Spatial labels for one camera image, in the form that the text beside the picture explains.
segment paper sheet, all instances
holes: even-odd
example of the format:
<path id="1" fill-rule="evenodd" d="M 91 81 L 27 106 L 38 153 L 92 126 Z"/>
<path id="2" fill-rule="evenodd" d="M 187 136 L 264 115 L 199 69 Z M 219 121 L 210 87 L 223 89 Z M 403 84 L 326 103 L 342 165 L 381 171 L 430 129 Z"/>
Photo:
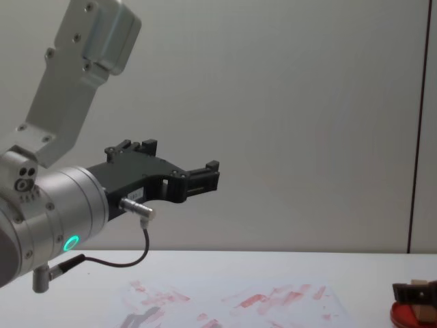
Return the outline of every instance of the paper sheet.
<path id="1" fill-rule="evenodd" d="M 353 328 L 326 284 L 179 278 L 129 283 L 101 328 Z"/>

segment robotic arm link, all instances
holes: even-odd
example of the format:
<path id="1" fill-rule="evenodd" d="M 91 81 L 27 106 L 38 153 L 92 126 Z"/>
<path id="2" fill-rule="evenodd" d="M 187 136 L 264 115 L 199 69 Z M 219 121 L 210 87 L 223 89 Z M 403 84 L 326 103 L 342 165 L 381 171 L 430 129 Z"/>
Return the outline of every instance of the robotic arm link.
<path id="1" fill-rule="evenodd" d="M 107 161 L 89 169 L 38 175 L 73 147 L 97 88 L 124 70 L 140 28 L 120 0 L 70 0 L 27 119 L 0 141 L 0 287 L 34 271 L 34 290 L 45 292 L 64 272 L 47 262 L 108 221 L 138 214 L 148 242 L 155 212 L 145 202 L 182 203 L 217 189 L 218 162 L 180 169 L 156 157 L 155 140 L 109 147 Z"/>

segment white wall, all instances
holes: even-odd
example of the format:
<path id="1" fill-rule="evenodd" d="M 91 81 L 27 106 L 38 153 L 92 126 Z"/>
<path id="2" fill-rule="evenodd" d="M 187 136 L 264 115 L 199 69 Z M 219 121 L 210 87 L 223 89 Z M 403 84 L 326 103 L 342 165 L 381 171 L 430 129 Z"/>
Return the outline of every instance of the white wall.
<path id="1" fill-rule="evenodd" d="M 130 0 L 143 29 L 60 165 L 154 138 L 219 191 L 151 203 L 159 249 L 405 251 L 427 1 Z M 0 2 L 0 134 L 25 117 L 66 0 Z M 89 248 L 142 247 L 126 215 Z"/>
<path id="2" fill-rule="evenodd" d="M 437 7 L 432 8 L 411 252 L 437 252 Z"/>

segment white table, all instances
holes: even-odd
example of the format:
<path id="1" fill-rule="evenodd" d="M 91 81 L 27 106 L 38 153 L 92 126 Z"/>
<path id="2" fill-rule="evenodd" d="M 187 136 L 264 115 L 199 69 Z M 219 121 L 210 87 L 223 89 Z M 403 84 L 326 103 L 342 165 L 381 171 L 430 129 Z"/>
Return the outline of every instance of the white table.
<path id="1" fill-rule="evenodd" d="M 79 254 L 71 251 L 52 264 Z M 129 262 L 140 251 L 85 251 L 88 256 Z M 127 282 L 163 275 L 205 277 L 308 277 L 333 287 L 360 328 L 391 328 L 391 284 L 437 279 L 437 256 L 230 251 L 151 251 L 143 263 L 113 269 L 86 262 L 36 295 L 31 274 L 0 289 L 0 327 L 95 327 L 117 290 Z"/>

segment wooden block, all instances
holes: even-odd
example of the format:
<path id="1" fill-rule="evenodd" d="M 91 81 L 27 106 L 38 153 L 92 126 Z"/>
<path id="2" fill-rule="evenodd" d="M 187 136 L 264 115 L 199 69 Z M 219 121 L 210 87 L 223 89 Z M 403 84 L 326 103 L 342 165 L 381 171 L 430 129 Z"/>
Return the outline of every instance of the wooden block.
<path id="1" fill-rule="evenodd" d="M 412 285 L 426 285 L 426 280 L 412 280 Z M 420 323 L 435 323 L 437 321 L 437 310 L 430 305 L 412 305 L 412 310 Z"/>

